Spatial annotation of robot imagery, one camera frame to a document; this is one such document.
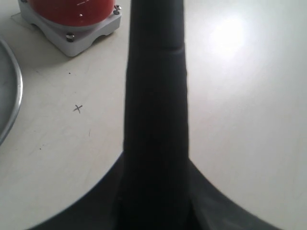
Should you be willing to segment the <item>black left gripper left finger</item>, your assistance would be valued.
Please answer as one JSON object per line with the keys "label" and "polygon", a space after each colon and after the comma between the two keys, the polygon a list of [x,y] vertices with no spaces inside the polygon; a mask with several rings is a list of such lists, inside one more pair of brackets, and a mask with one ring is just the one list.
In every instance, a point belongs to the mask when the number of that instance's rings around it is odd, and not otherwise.
{"label": "black left gripper left finger", "polygon": [[123,173],[122,155],[82,198],[32,230],[115,230]]}

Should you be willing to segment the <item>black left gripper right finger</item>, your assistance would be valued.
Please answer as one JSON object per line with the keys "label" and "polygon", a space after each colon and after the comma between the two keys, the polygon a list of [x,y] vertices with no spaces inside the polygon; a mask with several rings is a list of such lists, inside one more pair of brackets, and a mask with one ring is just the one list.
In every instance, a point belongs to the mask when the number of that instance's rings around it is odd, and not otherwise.
{"label": "black left gripper right finger", "polygon": [[189,162],[191,211],[189,230],[276,230],[216,189]]}

